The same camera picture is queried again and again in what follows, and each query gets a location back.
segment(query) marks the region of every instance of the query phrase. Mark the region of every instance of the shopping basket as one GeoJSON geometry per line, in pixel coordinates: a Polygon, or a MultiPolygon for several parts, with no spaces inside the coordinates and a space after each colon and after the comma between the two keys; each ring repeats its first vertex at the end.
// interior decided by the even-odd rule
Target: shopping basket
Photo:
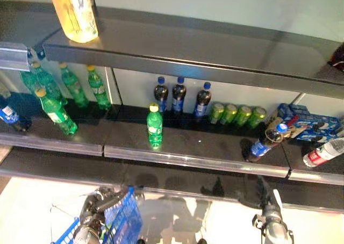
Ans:
{"type": "MultiPolygon", "coordinates": [[[[102,244],[136,243],[142,227],[142,219],[134,196],[134,187],[129,187],[127,194],[114,206],[105,210],[105,224],[110,228],[105,231],[102,244]]],[[[73,244],[73,234],[80,225],[76,218],[55,244],[73,244]]]]}

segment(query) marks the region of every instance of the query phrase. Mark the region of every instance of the green plastic bottle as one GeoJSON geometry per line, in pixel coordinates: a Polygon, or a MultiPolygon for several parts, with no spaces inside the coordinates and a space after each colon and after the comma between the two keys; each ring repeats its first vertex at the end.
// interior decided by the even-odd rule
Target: green plastic bottle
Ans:
{"type": "Polygon", "coordinates": [[[36,75],[30,71],[21,71],[20,78],[29,91],[35,95],[34,92],[40,88],[36,75]]]}
{"type": "Polygon", "coordinates": [[[87,65],[88,70],[88,83],[97,99],[98,106],[102,110],[108,110],[111,108],[111,103],[106,95],[105,87],[102,78],[96,72],[96,68],[93,65],[87,65]]]}
{"type": "Polygon", "coordinates": [[[67,99],[65,99],[62,96],[62,93],[60,91],[60,88],[56,84],[55,80],[53,79],[53,76],[49,74],[47,71],[45,71],[40,63],[34,61],[32,63],[32,67],[34,68],[34,71],[36,73],[36,77],[38,80],[38,83],[45,87],[46,92],[47,92],[47,97],[48,98],[54,98],[61,102],[62,105],[67,104],[67,99]]]}
{"type": "Polygon", "coordinates": [[[151,103],[149,110],[150,113],[147,116],[148,139],[150,145],[157,149],[162,143],[162,116],[156,103],[151,103]]]}
{"type": "Polygon", "coordinates": [[[87,107],[89,101],[86,98],[76,75],[67,67],[66,63],[60,63],[60,69],[62,71],[62,81],[73,96],[76,105],[80,108],[87,107]]]}
{"type": "Polygon", "coordinates": [[[74,134],[77,131],[77,125],[66,113],[59,101],[47,97],[47,92],[44,88],[36,90],[35,94],[39,97],[44,112],[54,123],[58,124],[64,134],[74,134]]]}

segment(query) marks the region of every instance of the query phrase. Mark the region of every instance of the red label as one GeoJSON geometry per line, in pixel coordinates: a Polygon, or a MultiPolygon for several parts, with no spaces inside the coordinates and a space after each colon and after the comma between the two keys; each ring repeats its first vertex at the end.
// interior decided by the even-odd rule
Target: red label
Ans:
{"type": "Polygon", "coordinates": [[[320,165],[324,162],[327,162],[327,160],[325,160],[318,154],[318,150],[316,149],[308,154],[308,158],[310,159],[311,162],[313,162],[316,165],[320,165]]]}

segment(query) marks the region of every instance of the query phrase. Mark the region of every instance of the yellow bottle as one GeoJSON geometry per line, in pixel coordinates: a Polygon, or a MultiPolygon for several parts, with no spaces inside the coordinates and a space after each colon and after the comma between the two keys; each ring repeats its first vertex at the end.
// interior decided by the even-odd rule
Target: yellow bottle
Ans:
{"type": "Polygon", "coordinates": [[[52,0],[64,34],[85,43],[98,37],[91,0],[52,0]]]}

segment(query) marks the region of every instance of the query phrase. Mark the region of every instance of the green can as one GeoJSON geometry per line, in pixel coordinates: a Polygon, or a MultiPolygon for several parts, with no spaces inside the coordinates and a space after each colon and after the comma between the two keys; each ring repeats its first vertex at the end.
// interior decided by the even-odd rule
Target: green can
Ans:
{"type": "Polygon", "coordinates": [[[252,111],[251,117],[247,121],[249,128],[255,128],[267,116],[267,111],[261,107],[255,107],[252,111]]]}
{"type": "Polygon", "coordinates": [[[226,125],[226,124],[231,123],[233,121],[235,115],[237,115],[237,112],[238,112],[238,108],[235,105],[228,104],[226,106],[224,114],[222,115],[220,123],[222,125],[226,125]]]}
{"type": "Polygon", "coordinates": [[[251,116],[252,110],[250,107],[242,106],[239,108],[238,113],[234,118],[234,124],[238,127],[243,126],[248,118],[251,116]]]}
{"type": "Polygon", "coordinates": [[[222,114],[225,111],[225,107],[220,103],[215,103],[211,109],[211,113],[209,115],[209,121],[211,124],[216,124],[217,121],[222,117],[222,114]]]}

